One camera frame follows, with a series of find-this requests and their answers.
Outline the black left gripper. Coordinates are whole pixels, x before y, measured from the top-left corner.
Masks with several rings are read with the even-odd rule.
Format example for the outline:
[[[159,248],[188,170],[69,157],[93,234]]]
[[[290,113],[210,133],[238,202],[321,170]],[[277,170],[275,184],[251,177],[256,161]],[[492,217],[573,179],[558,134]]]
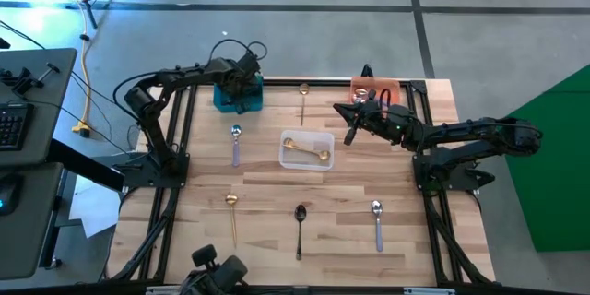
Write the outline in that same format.
[[[218,57],[214,65],[222,74],[214,80],[215,85],[227,95],[232,102],[244,98],[257,98],[262,95],[263,83],[260,75],[261,66],[253,52],[245,52],[239,60]],[[251,109],[247,101],[235,105],[237,114],[244,114]]]

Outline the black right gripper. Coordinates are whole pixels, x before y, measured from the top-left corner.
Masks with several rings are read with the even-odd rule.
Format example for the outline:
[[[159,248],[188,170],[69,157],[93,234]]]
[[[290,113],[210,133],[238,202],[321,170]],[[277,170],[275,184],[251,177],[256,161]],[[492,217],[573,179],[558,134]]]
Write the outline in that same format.
[[[361,128],[392,145],[399,145],[418,118],[405,106],[392,105],[385,110],[378,103],[335,103],[334,110],[348,123],[344,144],[350,146]]]

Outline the clear plastic bin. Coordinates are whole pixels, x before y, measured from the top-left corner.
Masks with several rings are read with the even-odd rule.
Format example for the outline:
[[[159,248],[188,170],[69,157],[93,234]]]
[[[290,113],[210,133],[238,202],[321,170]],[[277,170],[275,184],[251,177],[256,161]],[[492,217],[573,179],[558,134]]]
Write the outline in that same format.
[[[335,162],[335,137],[327,132],[285,130],[278,161],[286,169],[329,171]]]

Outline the teal plastic bin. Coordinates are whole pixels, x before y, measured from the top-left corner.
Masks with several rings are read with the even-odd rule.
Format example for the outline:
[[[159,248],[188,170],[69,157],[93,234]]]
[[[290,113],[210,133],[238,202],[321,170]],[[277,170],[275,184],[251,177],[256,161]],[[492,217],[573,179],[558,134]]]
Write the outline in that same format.
[[[263,108],[264,101],[264,79],[256,75],[250,84],[242,89],[237,95],[231,96],[221,86],[214,85],[213,103],[222,113],[235,112],[235,105],[239,101],[247,101],[251,104],[249,112],[259,112]]]

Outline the orange plastic bin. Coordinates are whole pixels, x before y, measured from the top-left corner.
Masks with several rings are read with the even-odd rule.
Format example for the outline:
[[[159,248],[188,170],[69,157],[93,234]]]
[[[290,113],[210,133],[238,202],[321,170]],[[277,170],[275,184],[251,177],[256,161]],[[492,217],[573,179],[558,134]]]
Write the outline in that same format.
[[[353,77],[350,81],[349,98],[353,102],[355,89],[364,88],[376,91],[375,99],[388,108],[391,104],[400,102],[400,82],[393,78]]]

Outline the shiny black spoon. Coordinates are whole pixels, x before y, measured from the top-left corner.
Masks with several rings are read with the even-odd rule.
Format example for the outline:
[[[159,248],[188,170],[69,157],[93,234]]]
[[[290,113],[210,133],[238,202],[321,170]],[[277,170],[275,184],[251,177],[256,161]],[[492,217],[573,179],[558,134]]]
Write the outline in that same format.
[[[297,243],[297,249],[296,249],[296,259],[298,261],[301,260],[301,255],[302,255],[301,225],[302,225],[302,222],[306,219],[306,216],[307,216],[307,210],[306,210],[305,205],[303,205],[303,204],[297,205],[295,208],[295,211],[294,211],[294,217],[298,221],[298,243]]]

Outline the black desk support beam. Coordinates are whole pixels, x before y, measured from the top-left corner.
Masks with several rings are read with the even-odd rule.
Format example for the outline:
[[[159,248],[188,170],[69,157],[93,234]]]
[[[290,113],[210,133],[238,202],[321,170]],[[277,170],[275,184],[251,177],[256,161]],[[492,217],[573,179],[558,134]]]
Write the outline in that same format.
[[[68,171],[72,171],[113,191],[123,191],[123,174],[77,152],[56,139],[53,139],[49,145],[46,161],[59,162]]]

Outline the white paper sheet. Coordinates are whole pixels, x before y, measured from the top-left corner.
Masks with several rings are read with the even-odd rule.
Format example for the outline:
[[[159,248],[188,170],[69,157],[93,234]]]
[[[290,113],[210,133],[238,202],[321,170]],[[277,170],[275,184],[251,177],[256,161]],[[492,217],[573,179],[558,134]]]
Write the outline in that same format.
[[[78,175],[69,219],[79,219],[86,238],[90,238],[117,224],[120,205],[121,197],[116,191]]]

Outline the grey desk top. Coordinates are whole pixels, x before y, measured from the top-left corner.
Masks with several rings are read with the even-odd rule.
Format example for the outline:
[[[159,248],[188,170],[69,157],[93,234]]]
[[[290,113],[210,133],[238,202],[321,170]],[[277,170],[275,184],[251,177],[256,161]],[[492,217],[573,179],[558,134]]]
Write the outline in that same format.
[[[0,52],[0,69],[17,78],[23,70],[42,83],[21,95],[0,81],[0,168],[41,164],[49,153],[54,128],[77,58],[74,48]],[[1,123],[20,116],[17,145],[8,147]]]
[[[17,208],[0,216],[0,280],[35,273],[62,171],[60,163],[0,171],[24,177]]]

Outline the green panel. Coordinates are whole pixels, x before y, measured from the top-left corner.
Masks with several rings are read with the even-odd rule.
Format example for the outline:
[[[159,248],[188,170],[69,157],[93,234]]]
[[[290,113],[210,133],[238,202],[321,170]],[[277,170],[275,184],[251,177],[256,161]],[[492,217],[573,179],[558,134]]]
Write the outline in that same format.
[[[512,116],[544,133],[534,156],[506,159],[535,249],[590,251],[590,64]]]

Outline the black desk clamp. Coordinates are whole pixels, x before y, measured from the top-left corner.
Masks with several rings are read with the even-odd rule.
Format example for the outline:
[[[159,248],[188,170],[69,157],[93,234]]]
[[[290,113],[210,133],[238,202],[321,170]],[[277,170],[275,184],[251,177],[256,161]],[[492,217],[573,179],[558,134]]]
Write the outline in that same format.
[[[25,94],[31,88],[38,88],[42,89],[44,87],[43,80],[49,76],[51,73],[60,73],[60,69],[51,64],[46,64],[48,69],[40,76],[35,78],[28,68],[23,67],[20,74],[15,77],[10,70],[0,68],[0,82],[5,84],[6,86],[11,87],[11,91],[20,99],[25,100]]]

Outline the black keyboard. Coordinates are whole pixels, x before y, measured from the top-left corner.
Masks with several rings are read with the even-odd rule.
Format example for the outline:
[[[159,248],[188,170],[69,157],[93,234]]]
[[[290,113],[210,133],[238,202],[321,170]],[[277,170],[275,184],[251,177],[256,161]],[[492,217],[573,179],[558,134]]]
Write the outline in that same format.
[[[30,103],[0,104],[0,151],[22,149],[33,110]]]

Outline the black computer mouse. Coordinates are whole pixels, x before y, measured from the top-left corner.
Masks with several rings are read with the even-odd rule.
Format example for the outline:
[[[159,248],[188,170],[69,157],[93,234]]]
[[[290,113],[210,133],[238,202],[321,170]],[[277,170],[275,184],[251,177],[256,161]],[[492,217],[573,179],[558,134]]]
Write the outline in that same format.
[[[6,216],[15,211],[23,183],[24,177],[17,173],[9,173],[0,178],[0,216]]]

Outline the black aluminium table frame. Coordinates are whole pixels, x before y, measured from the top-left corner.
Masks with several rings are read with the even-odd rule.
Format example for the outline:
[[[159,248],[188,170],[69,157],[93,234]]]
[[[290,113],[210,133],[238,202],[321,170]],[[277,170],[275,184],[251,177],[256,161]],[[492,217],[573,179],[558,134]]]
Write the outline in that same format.
[[[254,285],[432,286],[435,271],[448,277],[456,260],[427,218],[424,196],[414,182],[412,156],[365,132],[343,142],[345,122],[333,105],[349,99],[346,78],[307,78],[301,125],[301,82],[270,77],[265,106],[245,115],[223,114],[213,90],[200,87],[184,100],[180,115],[190,118],[184,136],[190,156],[170,226],[158,237],[142,277],[182,281],[191,254],[213,244],[218,256],[239,256]],[[242,128],[240,165],[232,166],[231,128]],[[289,170],[278,161],[285,130],[327,132],[335,137],[329,171]],[[232,240],[227,195],[237,195],[237,247]],[[376,249],[371,202],[383,205],[383,250]],[[296,259],[297,205],[307,210],[301,225],[301,260]]]

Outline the silver aluminium rail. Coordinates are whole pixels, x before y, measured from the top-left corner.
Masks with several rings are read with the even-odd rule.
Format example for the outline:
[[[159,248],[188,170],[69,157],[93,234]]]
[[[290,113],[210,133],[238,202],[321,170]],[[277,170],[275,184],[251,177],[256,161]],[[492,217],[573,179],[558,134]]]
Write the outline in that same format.
[[[406,287],[403,288],[404,295],[456,295],[454,289],[445,288],[423,288],[423,287]]]
[[[192,287],[181,285],[153,286],[147,287],[145,295],[201,295],[198,290]]]

